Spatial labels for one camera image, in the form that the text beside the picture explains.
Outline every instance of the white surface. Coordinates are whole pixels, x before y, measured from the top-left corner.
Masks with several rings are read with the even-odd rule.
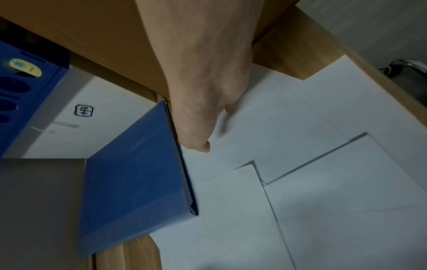
[[[219,117],[209,139],[209,155],[183,149],[192,181],[222,175],[255,161],[260,178],[268,183],[348,140],[302,103],[289,88],[302,81],[254,65],[249,91],[228,122]]]
[[[427,209],[279,222],[298,270],[427,269]]]
[[[94,107],[93,116],[74,115],[76,105]],[[23,158],[89,158],[154,105],[153,101],[72,67],[6,157],[23,154]],[[26,151],[17,150],[28,142],[32,144]]]
[[[298,270],[427,268],[427,193],[369,136],[264,188]]]
[[[151,234],[163,270],[293,270],[252,165],[194,183],[198,217]]]
[[[427,207],[427,193],[365,136],[265,186],[277,219]]]
[[[427,129],[347,56],[292,92],[348,138],[368,132],[427,189]]]

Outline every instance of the wooden desk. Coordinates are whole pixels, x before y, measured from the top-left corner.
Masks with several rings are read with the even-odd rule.
[[[253,49],[254,63],[302,80],[348,55],[427,127],[425,107],[297,7],[290,8],[283,19],[253,45]],[[97,270],[161,269],[158,252],[154,241],[146,236],[96,254]]]

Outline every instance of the blue book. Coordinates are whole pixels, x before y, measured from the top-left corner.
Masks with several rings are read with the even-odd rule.
[[[195,196],[164,101],[87,160],[82,255],[195,215]]]

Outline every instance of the yellow oval label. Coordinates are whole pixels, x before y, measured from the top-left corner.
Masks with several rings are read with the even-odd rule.
[[[36,65],[22,59],[14,58],[9,61],[9,65],[14,69],[25,72],[34,77],[40,77],[42,74],[41,70]]]

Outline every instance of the skin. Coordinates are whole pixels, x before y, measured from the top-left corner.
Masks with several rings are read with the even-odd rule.
[[[136,0],[165,73],[179,142],[208,153],[224,107],[245,92],[263,0]]]

